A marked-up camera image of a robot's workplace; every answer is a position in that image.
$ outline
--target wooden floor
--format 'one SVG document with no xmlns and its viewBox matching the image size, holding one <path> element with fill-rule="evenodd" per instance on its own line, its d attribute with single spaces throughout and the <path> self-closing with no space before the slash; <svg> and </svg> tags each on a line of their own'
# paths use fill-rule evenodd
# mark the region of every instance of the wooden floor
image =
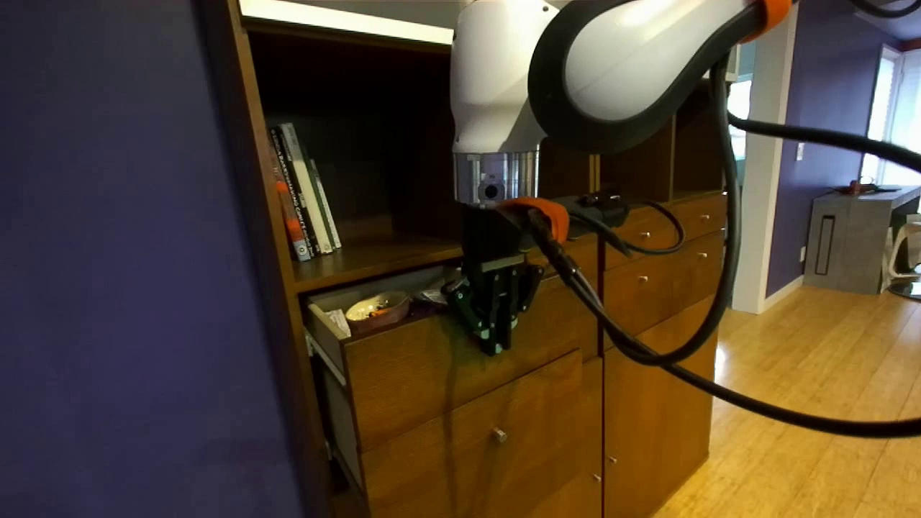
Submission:
<svg viewBox="0 0 921 518">
<path fill-rule="evenodd" d="M 716 378 L 831 418 L 921 415 L 921 303 L 798 289 L 727 313 Z M 919 518 L 921 438 L 854 440 L 714 405 L 709 464 L 658 518 Z"/>
</svg>

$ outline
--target wooden drawer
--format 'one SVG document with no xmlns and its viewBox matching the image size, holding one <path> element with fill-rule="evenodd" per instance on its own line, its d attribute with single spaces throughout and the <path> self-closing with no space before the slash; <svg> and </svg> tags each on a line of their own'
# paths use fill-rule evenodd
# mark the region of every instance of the wooden drawer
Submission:
<svg viewBox="0 0 921 518">
<path fill-rule="evenodd" d="M 688 195 L 674 204 L 664 204 L 683 224 L 686 243 L 696 243 L 711 233 L 724 230 L 724 195 L 709 194 L 709 195 Z M 635 208 L 631 210 L 628 221 L 617 227 L 617 233 L 640 247 L 670 247 L 676 243 L 676 227 L 652 208 Z M 606 251 L 605 266 L 621 266 L 628 257 Z"/>
<path fill-rule="evenodd" d="M 601 518 L 601 361 L 582 362 L 582 392 L 569 404 L 575 421 L 569 423 L 579 431 L 573 444 L 573 457 L 579 461 L 579 476 L 569 479 L 558 493 L 543 496 L 529 518 Z"/>
<path fill-rule="evenodd" d="M 340 356 L 322 369 L 322 397 L 333 448 L 356 484 L 363 484 L 360 451 L 569 352 L 585 356 L 591 349 L 598 356 L 596 320 L 556 276 L 540 282 L 513 333 L 513 349 L 500 356 L 487 356 L 447 313 L 356 341 L 337 341 L 324 320 L 311 320 L 309 328 L 322 356 Z"/>
<path fill-rule="evenodd" d="M 655 352 L 683 346 L 711 300 L 641 333 Z M 716 338 L 683 366 L 714 381 Z M 664 374 L 605 355 L 605 516 L 652 516 L 709 457 L 711 397 Z"/>
<path fill-rule="evenodd" d="M 686 227 L 686 243 L 724 230 L 724 195 L 691 195 L 674 204 L 674 217 Z"/>
<path fill-rule="evenodd" d="M 688 243 L 670 257 L 635 257 L 605 273 L 605 309 L 625 332 L 644 332 L 711 296 L 722 271 L 722 237 Z"/>
<path fill-rule="evenodd" d="M 533 516 L 582 471 L 579 394 L 573 352 L 363 451 L 368 516 Z"/>
</svg>

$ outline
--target cabinet knob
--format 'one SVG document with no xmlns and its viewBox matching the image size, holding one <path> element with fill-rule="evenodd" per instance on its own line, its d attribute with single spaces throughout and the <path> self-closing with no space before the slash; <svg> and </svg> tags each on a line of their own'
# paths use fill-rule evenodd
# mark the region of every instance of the cabinet knob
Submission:
<svg viewBox="0 0 921 518">
<path fill-rule="evenodd" d="M 504 444 L 510 440 L 510 431 L 491 427 L 491 440 L 496 440 L 499 447 L 504 447 Z"/>
</svg>

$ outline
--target orange ring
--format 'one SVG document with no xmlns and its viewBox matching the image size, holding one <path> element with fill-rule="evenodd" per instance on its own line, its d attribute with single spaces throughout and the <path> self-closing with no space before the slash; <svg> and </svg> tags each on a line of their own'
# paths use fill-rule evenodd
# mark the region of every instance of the orange ring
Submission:
<svg viewBox="0 0 921 518">
<path fill-rule="evenodd" d="M 792 7 L 792 0 L 760 0 L 760 4 L 766 8 L 766 25 L 745 40 L 755 40 L 755 38 L 766 35 L 768 28 L 773 28 L 776 23 L 783 23 L 783 18 L 788 14 L 788 7 Z"/>
<path fill-rule="evenodd" d="M 523 195 L 523 198 L 513 198 L 513 208 L 533 208 L 537 212 L 543 212 L 543 218 L 549 221 L 549 240 L 553 243 L 566 243 L 569 240 L 569 210 L 558 201 L 549 198 L 534 198 L 534 195 Z"/>
</svg>

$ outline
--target open drawer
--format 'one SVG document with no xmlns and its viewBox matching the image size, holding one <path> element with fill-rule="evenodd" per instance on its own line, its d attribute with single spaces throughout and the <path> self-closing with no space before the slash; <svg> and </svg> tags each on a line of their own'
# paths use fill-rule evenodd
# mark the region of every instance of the open drawer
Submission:
<svg viewBox="0 0 921 518">
<path fill-rule="evenodd" d="M 333 448 L 356 484 L 363 484 L 360 451 L 598 342 L 592 316 L 556 276 L 540 282 L 529 310 L 519 320 L 513 349 L 500 356 L 487 356 L 448 313 L 408 316 L 363 338 L 342 338 L 324 316 L 376 290 L 428 286 L 437 273 L 442 271 L 304 303 L 309 333 L 324 361 L 322 392 Z"/>
</svg>

